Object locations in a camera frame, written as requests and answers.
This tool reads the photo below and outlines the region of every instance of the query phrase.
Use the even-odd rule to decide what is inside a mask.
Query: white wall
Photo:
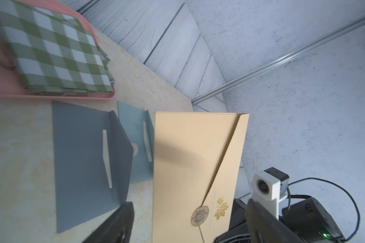
[[[187,0],[227,81],[365,14],[365,0]]]
[[[361,212],[351,242],[365,243],[365,26],[224,93],[229,112],[250,113],[243,164],[248,180],[269,167],[290,181],[318,177],[347,189]],[[292,186],[315,197],[345,234],[356,214],[324,182]]]

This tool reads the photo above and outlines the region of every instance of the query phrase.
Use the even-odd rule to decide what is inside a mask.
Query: wax seal
[[[191,217],[191,224],[193,226],[200,226],[207,219],[209,208],[207,206],[201,206],[196,208]]]

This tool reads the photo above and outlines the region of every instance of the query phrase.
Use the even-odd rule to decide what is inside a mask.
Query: beige table surface
[[[190,100],[100,31],[116,95],[110,101],[62,100],[117,112],[117,101],[156,111],[191,112]],[[151,242],[152,180],[130,185],[132,243]],[[53,125],[49,100],[0,100],[0,243],[82,242],[112,211],[56,233]]]

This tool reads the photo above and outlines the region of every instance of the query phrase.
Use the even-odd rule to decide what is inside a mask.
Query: beige envelope
[[[236,113],[156,113],[153,243],[212,243],[228,231],[248,119]],[[194,226],[191,217],[200,206],[208,206],[208,216]]]

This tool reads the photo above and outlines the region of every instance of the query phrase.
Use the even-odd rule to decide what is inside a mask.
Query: folded napkin
[[[0,0],[0,32],[23,86],[31,92],[87,95],[113,91],[109,59],[77,18]]]

